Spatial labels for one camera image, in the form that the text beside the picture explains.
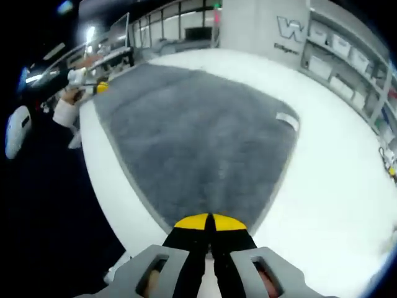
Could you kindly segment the person's left hand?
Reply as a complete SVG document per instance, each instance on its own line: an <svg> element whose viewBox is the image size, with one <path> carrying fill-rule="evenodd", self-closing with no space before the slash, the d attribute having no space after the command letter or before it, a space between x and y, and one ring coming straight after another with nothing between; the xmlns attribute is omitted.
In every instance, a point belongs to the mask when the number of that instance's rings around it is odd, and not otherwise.
<svg viewBox="0 0 397 298"><path fill-rule="evenodd" d="M83 97L85 91L79 88L72 88L65 91L61 96L61 100L72 106L75 105Z"/></svg>

